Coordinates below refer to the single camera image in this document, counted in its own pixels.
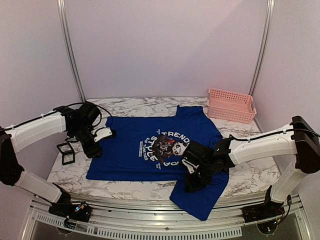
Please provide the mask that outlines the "blue printed t-shirt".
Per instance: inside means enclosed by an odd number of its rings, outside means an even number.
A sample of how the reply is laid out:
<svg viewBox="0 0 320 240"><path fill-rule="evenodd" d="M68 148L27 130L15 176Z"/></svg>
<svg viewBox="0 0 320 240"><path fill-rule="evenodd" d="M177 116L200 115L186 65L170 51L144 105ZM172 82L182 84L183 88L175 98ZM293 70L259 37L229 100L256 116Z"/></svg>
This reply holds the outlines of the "blue printed t-shirt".
<svg viewBox="0 0 320 240"><path fill-rule="evenodd" d="M192 141L213 148L222 139L201 106L178 106L174 116L121 117L107 120L114 138L102 139L103 154L93 158L86 178L96 181L175 181L170 200L205 221L225 190L229 173L219 172L205 188L185 190L187 170L179 162Z"/></svg>

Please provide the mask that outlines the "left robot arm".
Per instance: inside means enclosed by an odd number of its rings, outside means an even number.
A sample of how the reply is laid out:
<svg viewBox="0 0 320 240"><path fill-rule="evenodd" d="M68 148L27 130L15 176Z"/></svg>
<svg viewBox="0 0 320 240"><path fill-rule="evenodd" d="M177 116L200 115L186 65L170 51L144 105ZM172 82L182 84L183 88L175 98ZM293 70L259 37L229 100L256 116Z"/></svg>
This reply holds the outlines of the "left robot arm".
<svg viewBox="0 0 320 240"><path fill-rule="evenodd" d="M63 216L74 213L71 196L61 187L26 170L18 163L16 154L32 144L55 134L66 135L80 143L85 155L99 158L103 154L100 140L112 138L116 132L109 126L95 124L102 118L103 107L86 101L78 109L63 105L52 111L0 130L0 181L18 187L54 205Z"/></svg>

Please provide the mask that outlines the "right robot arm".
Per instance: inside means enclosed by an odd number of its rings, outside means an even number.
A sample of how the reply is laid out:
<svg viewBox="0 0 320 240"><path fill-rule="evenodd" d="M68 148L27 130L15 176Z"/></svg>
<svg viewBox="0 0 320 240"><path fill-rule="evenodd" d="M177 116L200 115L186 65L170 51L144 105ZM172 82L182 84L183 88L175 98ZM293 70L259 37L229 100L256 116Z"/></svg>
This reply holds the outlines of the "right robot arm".
<svg viewBox="0 0 320 240"><path fill-rule="evenodd" d="M269 218L308 174L320 170L320 135L301 117L266 133L236 138L230 135L219 140L214 148L192 141L183 152L180 164L188 170L185 190L198 191L212 183L213 176L252 160L293 155L275 184L269 187L258 213Z"/></svg>

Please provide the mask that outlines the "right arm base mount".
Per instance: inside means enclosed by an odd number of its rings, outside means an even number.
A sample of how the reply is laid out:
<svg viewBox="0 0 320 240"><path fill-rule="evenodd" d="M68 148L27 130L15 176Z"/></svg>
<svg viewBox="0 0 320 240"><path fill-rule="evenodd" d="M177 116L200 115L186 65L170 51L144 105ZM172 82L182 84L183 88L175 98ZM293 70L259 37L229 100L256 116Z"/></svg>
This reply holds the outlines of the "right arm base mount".
<svg viewBox="0 0 320 240"><path fill-rule="evenodd" d="M274 218L271 221L271 226L277 226L283 222L290 213L292 199L287 196L288 209L285 211L283 202L274 202L271 197L265 197L264 202L260 204L245 206L242 208L242 217L246 223L262 221L269 218Z"/></svg>

